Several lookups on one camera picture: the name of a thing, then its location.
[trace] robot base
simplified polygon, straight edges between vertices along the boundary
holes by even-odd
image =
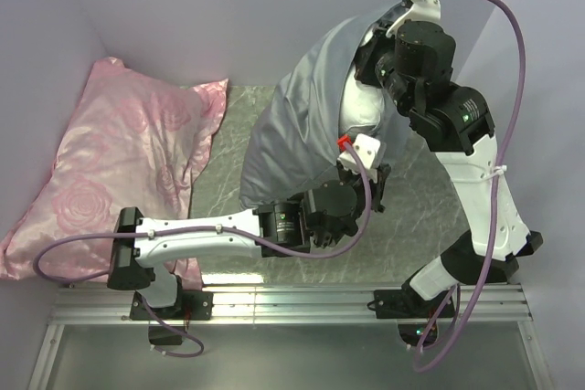
[[[133,321],[150,321],[152,318],[144,308],[142,296],[135,292],[132,300],[129,319]],[[205,291],[183,290],[181,304],[177,307],[153,310],[153,312],[165,320],[183,321],[182,326],[173,325],[179,331],[186,331],[190,321],[211,320],[211,308],[213,307],[213,293]],[[158,324],[149,326],[148,341],[153,346],[180,346],[183,337],[168,331]]]
[[[375,290],[374,300],[367,308],[376,312],[379,320],[387,319],[429,319],[439,308],[447,291],[442,292],[433,300],[422,300],[414,291],[408,294],[403,290]],[[455,315],[453,302],[441,312],[442,319],[450,319]]]

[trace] glass panel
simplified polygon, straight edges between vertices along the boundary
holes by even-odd
[[[50,389],[534,389],[515,323],[473,323],[426,374],[395,325],[201,326],[193,359],[149,351],[146,327],[68,327]],[[186,352],[192,347],[185,343]]]

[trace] aluminum frame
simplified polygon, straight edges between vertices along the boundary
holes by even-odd
[[[29,390],[46,388],[65,326],[150,324],[148,321],[131,321],[128,318],[133,305],[133,291],[108,290],[100,284],[73,287],[58,291]],[[211,320],[192,321],[191,325],[425,322],[423,319],[377,320],[376,314],[367,309],[366,305],[372,301],[374,290],[399,289],[399,284],[213,285],[204,288],[214,293]],[[460,315],[472,292],[473,286],[462,287]],[[470,321],[517,321],[538,389],[554,388],[521,285],[485,286]]]

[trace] red clip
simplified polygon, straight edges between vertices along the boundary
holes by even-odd
[[[353,143],[351,142],[351,139],[349,138],[349,136],[346,134],[345,136],[340,137],[339,139],[337,139],[337,145],[339,146],[339,149],[343,152],[346,150],[344,143],[349,143],[350,145],[353,145]]]

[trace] white bracket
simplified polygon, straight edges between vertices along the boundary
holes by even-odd
[[[386,31],[386,37],[396,35],[396,31],[407,20],[424,21],[432,23],[441,22],[441,2],[439,0],[410,0],[412,6],[400,16],[396,22]]]
[[[369,137],[365,134],[358,134],[356,141],[353,143],[354,150],[356,150],[357,156],[364,164],[366,168],[367,177],[374,183],[378,182],[378,167],[382,162],[384,151],[386,150],[386,144],[382,143],[378,139]],[[337,161],[342,166],[351,171],[354,174],[359,174],[359,166],[356,161],[347,151],[343,151],[337,157]]]

